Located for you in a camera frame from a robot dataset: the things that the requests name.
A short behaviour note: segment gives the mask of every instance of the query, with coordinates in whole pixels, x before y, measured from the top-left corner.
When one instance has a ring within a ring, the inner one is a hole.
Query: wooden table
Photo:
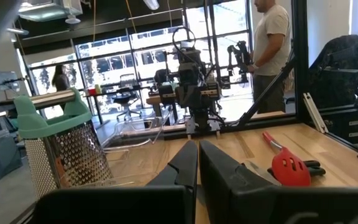
[[[273,156],[278,152],[269,148],[264,142],[263,131],[268,131],[280,144],[289,148],[299,158],[320,161],[321,167],[326,169],[327,173],[324,177],[313,179],[314,187],[358,187],[357,153],[305,124],[226,133],[222,134],[219,139],[216,136],[203,139],[211,141],[239,162],[250,160],[259,167],[267,169],[271,166]],[[117,154],[108,155],[108,160],[116,177],[135,175],[125,178],[133,180],[139,177],[137,183],[129,183],[144,185],[166,166],[186,142],[187,139],[177,139],[161,142],[161,145],[153,149],[145,147],[131,152],[117,152]],[[209,223],[206,208],[199,201],[196,204],[196,223]]]

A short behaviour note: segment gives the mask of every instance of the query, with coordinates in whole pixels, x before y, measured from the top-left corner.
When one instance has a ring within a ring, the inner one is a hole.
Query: wall
[[[0,35],[0,71],[13,71],[16,72],[17,77],[23,77],[21,72],[21,66],[13,43],[11,42],[11,36],[7,32],[3,32]],[[24,82],[20,82],[21,90],[17,94],[28,95],[27,88]],[[16,96],[12,91],[7,91],[8,98]],[[0,101],[5,100],[5,93],[0,92]]]
[[[349,34],[351,4],[355,0],[309,0],[308,40],[309,64],[317,58],[324,45],[335,37]],[[291,0],[276,0],[292,18]],[[252,2],[252,24],[256,27],[262,14]]]

